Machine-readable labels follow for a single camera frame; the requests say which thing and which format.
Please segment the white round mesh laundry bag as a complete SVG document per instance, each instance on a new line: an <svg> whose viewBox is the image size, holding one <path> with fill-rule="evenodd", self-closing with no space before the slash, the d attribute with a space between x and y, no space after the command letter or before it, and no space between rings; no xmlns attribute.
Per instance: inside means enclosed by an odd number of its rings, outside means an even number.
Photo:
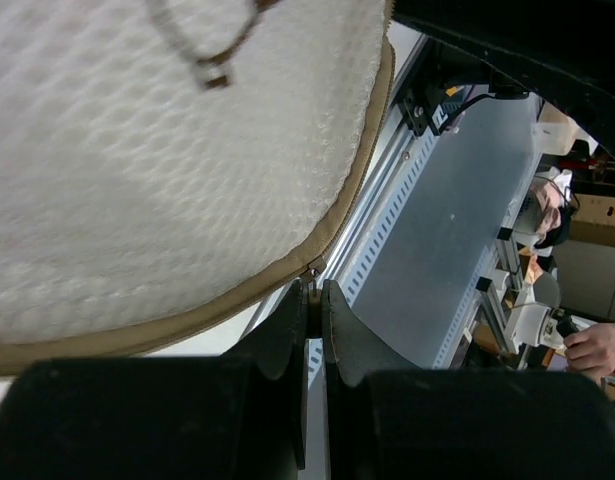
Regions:
<svg viewBox="0 0 615 480"><path fill-rule="evenodd" d="M321 263L389 1L0 1L0 377L211 328Z"/></svg>

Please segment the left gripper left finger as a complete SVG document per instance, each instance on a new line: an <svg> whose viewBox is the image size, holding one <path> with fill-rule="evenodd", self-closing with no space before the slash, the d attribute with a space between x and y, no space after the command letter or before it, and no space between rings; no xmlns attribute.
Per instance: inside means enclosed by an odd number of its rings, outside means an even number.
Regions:
<svg viewBox="0 0 615 480"><path fill-rule="evenodd" d="M0 403L0 479L294 479L308 289L219 356L38 362Z"/></svg>

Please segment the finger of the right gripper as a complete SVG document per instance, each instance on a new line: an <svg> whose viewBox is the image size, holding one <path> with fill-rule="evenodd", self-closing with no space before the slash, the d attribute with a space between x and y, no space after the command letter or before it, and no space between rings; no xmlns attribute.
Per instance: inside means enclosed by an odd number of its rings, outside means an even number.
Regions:
<svg viewBox="0 0 615 480"><path fill-rule="evenodd" d="M398 1L394 17L538 94L615 159L615 1Z"/></svg>

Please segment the person's bare hand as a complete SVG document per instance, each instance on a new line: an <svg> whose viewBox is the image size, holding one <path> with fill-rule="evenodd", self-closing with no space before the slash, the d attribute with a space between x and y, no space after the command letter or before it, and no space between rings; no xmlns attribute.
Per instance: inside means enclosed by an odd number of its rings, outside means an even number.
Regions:
<svg viewBox="0 0 615 480"><path fill-rule="evenodd" d="M568 370L598 383L615 369L615 323L599 323L564 339Z"/></svg>

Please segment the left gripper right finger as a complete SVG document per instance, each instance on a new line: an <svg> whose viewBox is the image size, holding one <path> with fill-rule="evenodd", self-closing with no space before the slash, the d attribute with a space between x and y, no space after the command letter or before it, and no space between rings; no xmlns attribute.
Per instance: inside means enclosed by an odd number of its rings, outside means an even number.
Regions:
<svg viewBox="0 0 615 480"><path fill-rule="evenodd" d="M585 377L424 370L321 293L331 479L615 479L615 412Z"/></svg>

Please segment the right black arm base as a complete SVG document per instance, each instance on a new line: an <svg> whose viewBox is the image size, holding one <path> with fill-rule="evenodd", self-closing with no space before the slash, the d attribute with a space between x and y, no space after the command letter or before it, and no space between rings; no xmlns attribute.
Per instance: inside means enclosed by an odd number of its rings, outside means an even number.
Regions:
<svg viewBox="0 0 615 480"><path fill-rule="evenodd" d="M396 105L415 137L422 137L428 128L438 136L441 124L463 104L464 98L464 86L417 85L402 90Z"/></svg>

